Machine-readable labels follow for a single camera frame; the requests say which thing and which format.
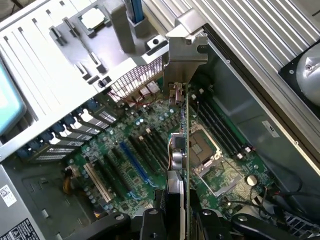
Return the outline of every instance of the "metal bracket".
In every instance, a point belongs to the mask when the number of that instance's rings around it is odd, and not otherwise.
[[[181,105],[185,101],[185,85],[189,83],[198,66],[207,63],[208,54],[200,53],[208,45],[206,36],[192,39],[169,38],[167,64],[163,68],[163,93],[169,97],[171,105]]]

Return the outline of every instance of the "blue cable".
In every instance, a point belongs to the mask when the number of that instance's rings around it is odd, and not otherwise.
[[[142,10],[142,3],[141,0],[131,0],[133,13],[134,13],[134,20],[135,24],[141,22],[144,19],[144,12]]]

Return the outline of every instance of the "warning label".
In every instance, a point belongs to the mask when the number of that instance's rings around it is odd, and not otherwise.
[[[0,237],[0,240],[40,240],[36,231],[32,227],[28,218],[20,222],[6,234]]]

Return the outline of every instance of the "white pcie slot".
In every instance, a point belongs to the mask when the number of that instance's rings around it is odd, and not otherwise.
[[[108,203],[112,200],[112,195],[109,193],[109,191],[106,189],[106,187],[103,185],[100,177],[96,174],[96,171],[93,169],[92,165],[90,163],[86,163],[84,166],[84,169],[92,179],[94,185],[102,195],[103,199]]]

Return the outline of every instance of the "vented panel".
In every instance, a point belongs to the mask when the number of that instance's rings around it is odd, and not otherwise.
[[[118,102],[121,98],[127,97],[134,90],[146,84],[156,75],[162,72],[162,56],[148,65],[136,66],[131,71],[120,77],[112,86],[109,92],[110,97]]]

